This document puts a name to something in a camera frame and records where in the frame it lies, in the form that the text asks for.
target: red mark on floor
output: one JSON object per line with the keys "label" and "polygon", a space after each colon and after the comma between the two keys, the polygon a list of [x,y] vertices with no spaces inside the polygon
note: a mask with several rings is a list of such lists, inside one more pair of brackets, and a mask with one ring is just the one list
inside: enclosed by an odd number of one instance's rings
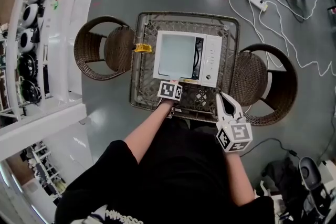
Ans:
{"label": "red mark on floor", "polygon": [[93,7],[96,7],[96,6],[100,5],[100,2],[93,2],[92,5],[93,5]]}

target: glass table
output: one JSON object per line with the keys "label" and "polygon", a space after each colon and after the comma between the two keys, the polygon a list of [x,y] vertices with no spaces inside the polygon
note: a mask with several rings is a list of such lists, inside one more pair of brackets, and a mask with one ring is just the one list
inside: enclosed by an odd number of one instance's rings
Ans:
{"label": "glass table", "polygon": [[136,24],[134,43],[149,44],[153,52],[132,54],[130,104],[149,111],[155,110],[159,100],[157,92],[161,80],[153,78],[155,45],[159,30],[201,33],[223,38],[216,87],[180,82],[183,92],[174,112],[174,116],[183,119],[217,122],[216,93],[223,91],[230,94],[231,90],[239,47],[238,20],[199,13],[143,12],[139,14]]}

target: shelving unit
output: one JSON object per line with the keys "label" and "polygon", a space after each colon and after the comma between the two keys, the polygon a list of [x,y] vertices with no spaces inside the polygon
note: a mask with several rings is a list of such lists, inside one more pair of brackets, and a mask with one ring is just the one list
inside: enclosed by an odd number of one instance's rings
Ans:
{"label": "shelving unit", "polygon": [[[79,28],[87,21],[90,2],[91,0],[44,0],[45,10],[40,28],[40,43],[35,47],[38,61],[36,80],[41,99],[37,104],[29,104],[20,94],[20,81],[17,79],[16,71],[20,55],[17,40],[22,30],[20,24],[26,0],[15,0],[8,27],[6,70],[1,75],[5,78],[4,87],[8,107],[4,108],[2,102],[0,103],[0,116],[15,118],[17,122],[0,129],[0,159],[18,148],[18,145],[15,145],[9,151],[5,145],[19,141],[20,147],[23,145],[27,147],[37,139],[42,139],[44,135],[39,130],[33,131],[37,126],[40,126],[45,134],[50,134],[75,123],[80,117],[85,118],[85,106],[82,105],[82,100],[78,99],[81,95],[81,75],[74,64],[73,43]],[[77,13],[81,10],[83,15],[74,17],[75,10]],[[48,69],[48,76],[44,76],[44,67]],[[45,92],[46,82],[50,93]],[[70,111],[79,113],[70,115]],[[60,121],[66,115],[68,119]],[[59,126],[55,130],[49,130],[49,126],[55,122],[58,122]],[[27,135],[27,130],[31,132],[29,139],[19,140],[21,135]]]}
{"label": "shelving unit", "polygon": [[[34,150],[33,147],[31,146],[30,147],[31,150],[32,150],[32,153],[33,153],[33,156],[34,156],[34,159],[36,161],[36,163],[38,163],[43,172],[45,173],[45,176],[46,176],[46,179],[47,179],[47,184],[51,185],[56,194],[54,195],[54,200],[57,199],[57,198],[60,198],[62,196],[62,191],[59,191],[58,188],[56,187],[56,185],[54,184],[53,180],[56,176],[59,176],[60,172],[59,171],[56,171],[55,167],[51,164],[51,166],[49,168],[46,168],[45,165],[43,164],[42,160],[44,158],[46,158],[47,156],[49,156],[51,154],[51,151],[48,151],[46,154],[42,155],[42,156],[38,156],[37,153],[41,150],[44,150],[44,149],[47,149],[46,146],[43,146],[42,148],[38,149],[38,150]],[[54,169],[56,171],[56,173],[52,174],[52,175],[49,175],[49,171],[51,171],[52,169]]]}

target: power strip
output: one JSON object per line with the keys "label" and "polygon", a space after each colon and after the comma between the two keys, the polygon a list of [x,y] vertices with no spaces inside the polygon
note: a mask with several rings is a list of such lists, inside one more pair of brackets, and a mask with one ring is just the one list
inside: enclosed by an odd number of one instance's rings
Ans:
{"label": "power strip", "polygon": [[263,12],[265,12],[267,9],[267,4],[262,0],[250,0],[250,2],[257,8],[261,9]]}

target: wicker chair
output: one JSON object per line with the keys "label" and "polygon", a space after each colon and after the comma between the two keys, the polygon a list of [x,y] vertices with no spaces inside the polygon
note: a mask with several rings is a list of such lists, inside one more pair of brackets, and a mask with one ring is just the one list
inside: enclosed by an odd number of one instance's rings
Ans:
{"label": "wicker chair", "polygon": [[[260,57],[252,53],[254,51],[273,54],[283,64],[285,71],[268,70]],[[263,98],[268,73],[272,74],[272,83],[266,98]],[[281,50],[271,45],[254,44],[239,52],[230,95],[242,106],[262,100],[273,109],[273,113],[265,116],[245,114],[247,121],[252,125],[271,125],[283,119],[293,106],[297,90],[298,79],[295,68]]]}
{"label": "wicker chair", "polygon": [[[120,25],[109,36],[90,32],[94,26],[101,23],[116,23]],[[106,38],[104,58],[99,56],[101,39]],[[79,69],[91,79],[113,79],[131,69],[134,31],[123,21],[112,16],[95,18],[82,26],[79,30],[75,45],[75,61]],[[99,74],[93,71],[87,63],[105,61],[113,74]]]}

